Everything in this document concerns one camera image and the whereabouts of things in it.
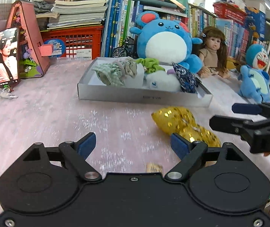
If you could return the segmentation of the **purple fluffy plush toy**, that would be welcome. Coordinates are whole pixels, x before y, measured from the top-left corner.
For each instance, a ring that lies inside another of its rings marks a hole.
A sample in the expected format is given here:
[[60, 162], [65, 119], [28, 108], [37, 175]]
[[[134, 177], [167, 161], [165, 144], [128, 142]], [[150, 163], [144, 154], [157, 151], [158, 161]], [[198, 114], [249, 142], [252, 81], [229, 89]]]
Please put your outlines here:
[[169, 69], [169, 70], [167, 70], [167, 74], [175, 74], [175, 70], [174, 69]]

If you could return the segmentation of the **brown haired baby doll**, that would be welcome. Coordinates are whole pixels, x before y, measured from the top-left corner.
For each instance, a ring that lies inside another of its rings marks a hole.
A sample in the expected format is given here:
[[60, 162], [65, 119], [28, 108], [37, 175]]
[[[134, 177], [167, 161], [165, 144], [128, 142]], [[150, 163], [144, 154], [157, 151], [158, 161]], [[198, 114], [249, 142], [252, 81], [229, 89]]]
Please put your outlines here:
[[229, 78], [227, 70], [227, 45], [224, 33], [216, 27], [206, 27], [201, 33], [202, 45], [198, 50], [198, 57], [203, 66], [198, 72], [201, 78], [219, 75], [223, 79]]

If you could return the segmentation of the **Doraemon plush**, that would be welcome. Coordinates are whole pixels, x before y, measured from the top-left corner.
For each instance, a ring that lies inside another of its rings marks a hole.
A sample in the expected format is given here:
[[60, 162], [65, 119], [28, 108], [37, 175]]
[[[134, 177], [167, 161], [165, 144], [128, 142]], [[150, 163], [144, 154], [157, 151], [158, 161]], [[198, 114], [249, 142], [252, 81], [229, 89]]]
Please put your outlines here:
[[265, 70], [269, 63], [268, 53], [260, 44], [249, 46], [246, 51], [245, 60], [247, 65], [258, 70]]

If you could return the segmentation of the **yellow sequin pouch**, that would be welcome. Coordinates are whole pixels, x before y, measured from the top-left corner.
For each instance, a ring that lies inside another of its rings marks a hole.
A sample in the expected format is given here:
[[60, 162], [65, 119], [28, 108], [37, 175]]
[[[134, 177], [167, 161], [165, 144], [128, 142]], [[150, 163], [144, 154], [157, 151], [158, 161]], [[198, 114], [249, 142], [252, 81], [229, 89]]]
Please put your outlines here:
[[192, 112], [184, 107], [166, 107], [151, 114], [157, 127], [167, 135], [177, 133], [189, 142], [203, 141], [209, 147], [221, 147], [219, 138], [200, 126]]

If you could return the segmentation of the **red plastic basket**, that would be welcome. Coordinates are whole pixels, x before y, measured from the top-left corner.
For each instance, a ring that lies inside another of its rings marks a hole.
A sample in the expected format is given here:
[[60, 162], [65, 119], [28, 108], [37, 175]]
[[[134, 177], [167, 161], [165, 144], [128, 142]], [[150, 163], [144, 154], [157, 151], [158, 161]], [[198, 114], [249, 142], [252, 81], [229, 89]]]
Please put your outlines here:
[[228, 2], [213, 3], [214, 13], [220, 19], [231, 19], [233, 22], [244, 25], [246, 12], [237, 5]]

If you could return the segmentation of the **green fabric scrunchie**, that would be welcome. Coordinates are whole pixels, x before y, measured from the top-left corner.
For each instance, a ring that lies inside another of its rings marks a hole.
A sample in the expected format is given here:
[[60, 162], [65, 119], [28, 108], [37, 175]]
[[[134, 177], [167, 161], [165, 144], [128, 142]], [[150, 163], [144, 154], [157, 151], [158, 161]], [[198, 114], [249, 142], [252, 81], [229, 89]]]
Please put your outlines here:
[[165, 71], [165, 68], [159, 65], [159, 60], [155, 58], [138, 58], [135, 62], [143, 65], [146, 74]]

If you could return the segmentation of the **dark blue patterned scrunchie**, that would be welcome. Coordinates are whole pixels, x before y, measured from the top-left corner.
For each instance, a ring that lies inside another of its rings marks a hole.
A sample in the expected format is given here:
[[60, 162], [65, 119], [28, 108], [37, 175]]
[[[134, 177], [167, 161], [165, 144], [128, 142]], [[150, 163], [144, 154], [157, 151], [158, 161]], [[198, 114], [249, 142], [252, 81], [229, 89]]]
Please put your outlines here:
[[186, 93], [197, 93], [196, 88], [198, 87], [198, 84], [194, 74], [180, 64], [173, 63], [172, 66], [175, 75], [180, 82], [181, 91]]

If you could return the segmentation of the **stack of books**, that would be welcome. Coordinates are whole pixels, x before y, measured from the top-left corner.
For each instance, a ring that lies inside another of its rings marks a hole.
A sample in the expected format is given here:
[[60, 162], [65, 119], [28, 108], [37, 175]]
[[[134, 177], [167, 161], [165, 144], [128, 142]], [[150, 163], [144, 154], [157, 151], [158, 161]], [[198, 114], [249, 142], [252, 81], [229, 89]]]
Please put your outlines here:
[[99, 25], [105, 18], [109, 0], [56, 0], [52, 5], [51, 12], [36, 14], [40, 30]]

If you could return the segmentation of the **blue cardboard box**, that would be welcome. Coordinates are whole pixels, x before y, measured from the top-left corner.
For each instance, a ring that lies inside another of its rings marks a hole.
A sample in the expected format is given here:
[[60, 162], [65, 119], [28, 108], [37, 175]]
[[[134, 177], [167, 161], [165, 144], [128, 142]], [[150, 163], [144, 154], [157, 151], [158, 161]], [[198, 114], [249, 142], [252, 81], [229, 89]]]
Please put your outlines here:
[[245, 27], [253, 31], [254, 37], [263, 41], [265, 39], [265, 9], [261, 7], [245, 7]]

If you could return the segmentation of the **row of upright books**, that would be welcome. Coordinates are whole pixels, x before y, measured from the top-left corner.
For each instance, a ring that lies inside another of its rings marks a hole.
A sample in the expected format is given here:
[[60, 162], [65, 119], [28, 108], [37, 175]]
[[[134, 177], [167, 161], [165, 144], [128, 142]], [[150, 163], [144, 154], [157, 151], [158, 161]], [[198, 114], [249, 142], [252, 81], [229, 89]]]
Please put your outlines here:
[[189, 0], [109, 0], [106, 15], [101, 55], [116, 57], [128, 55], [127, 46], [136, 42], [130, 28], [137, 26], [136, 19], [144, 11], [153, 11], [161, 19], [185, 24], [192, 37], [199, 36], [207, 26], [219, 24], [220, 19], [229, 19], [234, 24], [257, 29], [254, 9], [241, 10], [226, 1], [216, 1], [214, 12], [208, 12]]

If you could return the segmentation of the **grey cloth pile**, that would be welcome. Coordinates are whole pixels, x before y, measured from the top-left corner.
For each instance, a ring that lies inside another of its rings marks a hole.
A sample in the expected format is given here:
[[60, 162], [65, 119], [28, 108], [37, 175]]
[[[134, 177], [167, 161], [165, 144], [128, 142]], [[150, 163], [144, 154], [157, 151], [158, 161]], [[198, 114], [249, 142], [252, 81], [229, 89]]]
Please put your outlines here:
[[[15, 0], [15, 1], [29, 2], [29, 0]], [[53, 8], [52, 4], [48, 4], [45, 1], [33, 1], [30, 3], [34, 5], [34, 10], [36, 14], [49, 13]]]

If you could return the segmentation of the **big blue round plush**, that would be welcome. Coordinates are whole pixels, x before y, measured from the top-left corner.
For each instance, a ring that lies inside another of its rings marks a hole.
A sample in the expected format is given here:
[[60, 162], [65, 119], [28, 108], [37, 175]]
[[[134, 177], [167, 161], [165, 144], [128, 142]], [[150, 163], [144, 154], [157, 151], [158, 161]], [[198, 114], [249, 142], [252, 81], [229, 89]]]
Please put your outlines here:
[[191, 37], [183, 22], [161, 19], [153, 11], [142, 12], [135, 22], [137, 26], [129, 31], [138, 36], [136, 52], [139, 58], [155, 58], [168, 65], [180, 64], [195, 74], [200, 71], [203, 62], [192, 49], [193, 45], [202, 44], [202, 39]]

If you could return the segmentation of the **pale pink knitted sock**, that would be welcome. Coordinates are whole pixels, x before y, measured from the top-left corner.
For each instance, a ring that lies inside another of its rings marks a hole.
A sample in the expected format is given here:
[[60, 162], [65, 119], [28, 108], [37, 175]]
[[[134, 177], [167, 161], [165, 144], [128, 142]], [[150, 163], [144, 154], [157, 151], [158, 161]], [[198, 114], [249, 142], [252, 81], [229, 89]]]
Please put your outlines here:
[[137, 63], [131, 57], [116, 58], [113, 62], [122, 71], [123, 76], [130, 76], [133, 79], [137, 76]]

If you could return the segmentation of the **green checkered scrunchie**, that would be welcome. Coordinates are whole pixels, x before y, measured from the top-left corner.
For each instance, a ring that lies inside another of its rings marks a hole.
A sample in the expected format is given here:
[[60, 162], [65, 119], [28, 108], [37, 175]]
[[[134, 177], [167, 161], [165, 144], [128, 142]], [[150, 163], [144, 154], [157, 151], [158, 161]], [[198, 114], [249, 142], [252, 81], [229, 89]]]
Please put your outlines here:
[[93, 69], [98, 79], [107, 86], [123, 87], [126, 71], [120, 63], [100, 64]]

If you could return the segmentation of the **white cardboard box tray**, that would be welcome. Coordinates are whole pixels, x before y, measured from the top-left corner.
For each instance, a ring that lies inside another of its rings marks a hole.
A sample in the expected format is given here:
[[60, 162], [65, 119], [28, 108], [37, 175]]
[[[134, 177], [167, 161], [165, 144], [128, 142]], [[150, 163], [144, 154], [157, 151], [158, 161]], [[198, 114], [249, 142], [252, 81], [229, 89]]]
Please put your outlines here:
[[141, 88], [137, 88], [131, 85], [134, 81], [132, 78], [125, 81], [124, 87], [107, 86], [98, 79], [93, 68], [100, 64], [112, 63], [114, 60], [114, 58], [96, 58], [89, 64], [77, 85], [80, 100], [206, 108], [211, 104], [213, 95], [202, 83], [198, 83], [197, 93], [152, 90], [145, 82]]

